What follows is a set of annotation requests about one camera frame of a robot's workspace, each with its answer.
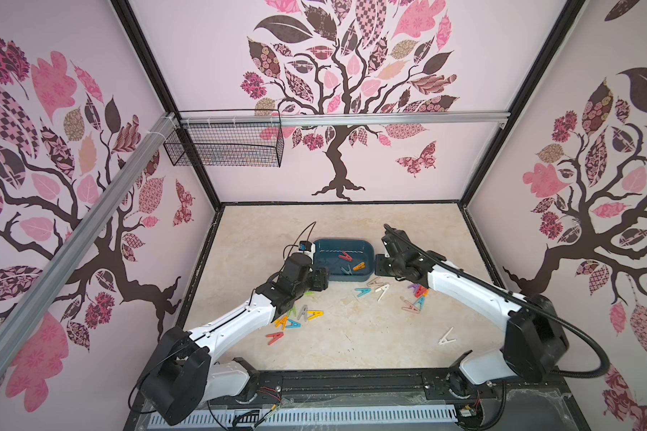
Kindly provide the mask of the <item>mint clothespin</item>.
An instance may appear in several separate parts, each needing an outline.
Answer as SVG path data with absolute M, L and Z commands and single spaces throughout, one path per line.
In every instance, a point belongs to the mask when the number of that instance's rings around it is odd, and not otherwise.
M 369 294 L 370 292 L 371 292 L 371 289 L 370 289 L 370 288 L 368 288 L 368 287 L 358 287 L 358 288 L 355 288 L 355 295 L 356 295 L 357 297 L 363 297 L 363 296 L 366 296 L 366 295 L 367 295 L 367 294 Z

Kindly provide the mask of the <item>light blue clothespin front left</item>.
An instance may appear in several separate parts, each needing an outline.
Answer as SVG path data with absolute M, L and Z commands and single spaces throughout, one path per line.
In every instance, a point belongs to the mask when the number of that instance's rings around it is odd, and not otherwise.
M 285 329 L 297 329 L 301 327 L 301 323 L 298 321 L 288 320 L 286 323 Z

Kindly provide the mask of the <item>aluminium rail on back wall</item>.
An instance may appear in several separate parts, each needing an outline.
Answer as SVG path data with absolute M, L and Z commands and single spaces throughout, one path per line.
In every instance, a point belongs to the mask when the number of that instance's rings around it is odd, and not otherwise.
M 314 127 L 314 126 L 372 126 L 391 124 L 457 124 L 457 123 L 497 123 L 505 124 L 510 118 L 507 111 L 446 111 L 420 113 L 372 113 L 372 114 L 325 114 L 325 115 L 275 115 L 237 116 L 194 116 L 181 121 L 181 124 L 228 125 L 260 127 Z

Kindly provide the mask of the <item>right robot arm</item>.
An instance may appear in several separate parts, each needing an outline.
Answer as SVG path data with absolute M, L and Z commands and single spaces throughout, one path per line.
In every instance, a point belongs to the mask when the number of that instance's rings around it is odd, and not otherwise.
M 489 381 L 519 377 L 540 383 L 567 352 L 563 325 L 550 319 L 551 302 L 528 300 L 476 278 L 434 251 L 424 251 L 406 232 L 388 224 L 382 237 L 385 253 L 377 257 L 377 272 L 408 280 L 444 294 L 490 321 L 501 332 L 491 348 L 463 354 L 450 367 L 456 384 L 478 386 Z

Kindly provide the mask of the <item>aluminium rail on left wall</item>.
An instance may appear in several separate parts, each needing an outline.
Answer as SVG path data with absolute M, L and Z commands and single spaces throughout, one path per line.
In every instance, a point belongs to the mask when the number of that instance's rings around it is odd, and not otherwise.
M 0 377 L 32 335 L 57 294 L 86 256 L 104 225 L 113 217 L 113 213 L 154 153 L 165 143 L 176 126 L 175 113 L 166 112 L 159 117 L 142 139 L 140 148 L 132 153 L 124 168 L 113 178 L 92 209 L 73 229 L 70 238 L 43 269 L 41 276 L 0 325 Z

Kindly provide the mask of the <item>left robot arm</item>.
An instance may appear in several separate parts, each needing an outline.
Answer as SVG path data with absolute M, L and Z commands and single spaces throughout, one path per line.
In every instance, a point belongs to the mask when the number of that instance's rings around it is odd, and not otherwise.
M 152 411 L 176 426 L 205 402 L 247 391 L 253 368 L 238 358 L 217 361 L 246 336 L 286 317 L 306 292 L 327 289 L 327 270 L 315 266 L 314 256 L 293 253 L 245 303 L 219 319 L 188 332 L 179 326 L 165 332 L 135 384 Z

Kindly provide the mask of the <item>white clothespin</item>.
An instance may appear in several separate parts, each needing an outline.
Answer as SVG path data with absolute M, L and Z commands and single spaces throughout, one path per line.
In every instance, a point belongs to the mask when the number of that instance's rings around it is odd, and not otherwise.
M 441 336 L 441 338 L 439 340 L 439 345 L 440 346 L 445 346 L 447 344 L 450 344 L 450 343 L 453 343 L 453 342 L 456 341 L 455 339 L 451 339 L 451 337 L 450 337 L 453 330 L 454 330 L 454 328 L 451 327 Z
M 384 297 L 384 295 L 386 294 L 386 292 L 388 291 L 388 289 L 389 289 L 389 285 L 388 285 L 388 284 L 384 284 L 384 285 L 382 285 L 382 286 L 378 287 L 378 288 L 375 290 L 375 292 L 376 292 L 376 293 L 378 293 L 378 297 L 377 297 L 377 301 L 378 301 L 378 302 L 380 302 L 380 301 L 381 301 L 381 299 Z

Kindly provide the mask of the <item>teal clothespin right pile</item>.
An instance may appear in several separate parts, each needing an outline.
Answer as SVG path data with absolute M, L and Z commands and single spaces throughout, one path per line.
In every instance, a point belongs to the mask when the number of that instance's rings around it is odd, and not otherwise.
M 419 311 L 421 311 L 424 307 L 425 303 L 425 297 L 421 296 L 420 298 L 417 299 L 417 301 L 413 304 Z

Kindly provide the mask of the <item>red clothespin right pile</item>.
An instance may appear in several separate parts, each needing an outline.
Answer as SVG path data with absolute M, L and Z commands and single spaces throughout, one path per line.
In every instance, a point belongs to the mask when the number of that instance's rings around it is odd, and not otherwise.
M 428 294 L 428 289 L 426 287 L 423 287 L 421 285 L 417 285 L 414 289 L 414 296 L 416 298 L 420 298 L 422 296 L 427 296 Z

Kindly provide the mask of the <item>pink clothespin right pile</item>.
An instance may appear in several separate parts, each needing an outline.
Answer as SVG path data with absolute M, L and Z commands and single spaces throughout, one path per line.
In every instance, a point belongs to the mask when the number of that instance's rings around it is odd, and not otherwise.
M 415 307 L 413 305 L 405 306 L 405 307 L 403 307 L 403 310 L 406 311 L 406 312 L 411 312 L 412 314 L 419 314 L 421 312 L 420 309 L 418 309 L 417 307 Z

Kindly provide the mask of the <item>yellow clothespin left pile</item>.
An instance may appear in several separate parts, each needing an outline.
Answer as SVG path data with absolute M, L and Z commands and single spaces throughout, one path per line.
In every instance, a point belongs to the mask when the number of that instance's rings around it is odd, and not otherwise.
M 323 311 L 318 310 L 307 311 L 307 321 L 312 321 L 314 319 L 322 317 L 324 314 L 325 313 Z

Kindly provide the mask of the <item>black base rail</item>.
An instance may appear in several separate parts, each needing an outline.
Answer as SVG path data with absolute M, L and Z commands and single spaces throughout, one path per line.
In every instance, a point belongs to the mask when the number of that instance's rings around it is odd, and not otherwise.
M 287 400 L 323 400 L 347 394 L 422 393 L 426 400 L 465 404 L 495 399 L 509 389 L 558 388 L 562 377 L 532 383 L 511 376 L 471 384 L 456 366 L 442 368 L 258 371 L 244 359 L 194 366 L 188 362 L 144 371 L 136 388 L 168 422 L 178 423 L 210 403 L 256 406 Z

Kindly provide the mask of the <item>orange clothespin front left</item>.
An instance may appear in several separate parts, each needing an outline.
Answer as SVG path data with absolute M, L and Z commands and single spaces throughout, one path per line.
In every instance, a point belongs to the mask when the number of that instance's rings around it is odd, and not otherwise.
M 284 315 L 280 319 L 276 320 L 274 326 L 279 330 L 285 330 L 289 323 L 289 316 Z

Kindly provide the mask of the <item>teal plastic storage box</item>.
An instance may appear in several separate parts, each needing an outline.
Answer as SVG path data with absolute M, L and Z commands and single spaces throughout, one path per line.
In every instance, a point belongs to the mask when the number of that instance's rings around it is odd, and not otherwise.
M 370 242 L 322 238 L 314 246 L 314 266 L 326 269 L 332 282 L 365 282 L 375 272 L 376 254 Z

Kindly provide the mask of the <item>beige clothespin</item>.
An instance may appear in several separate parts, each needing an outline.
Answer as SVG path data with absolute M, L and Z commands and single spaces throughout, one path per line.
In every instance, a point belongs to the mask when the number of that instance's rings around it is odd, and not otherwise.
M 383 278 L 380 278 L 380 277 L 373 278 L 372 280 L 370 280 L 367 283 L 368 287 L 381 287 L 381 286 L 384 286 L 384 285 L 386 285 L 386 280 L 384 280 Z

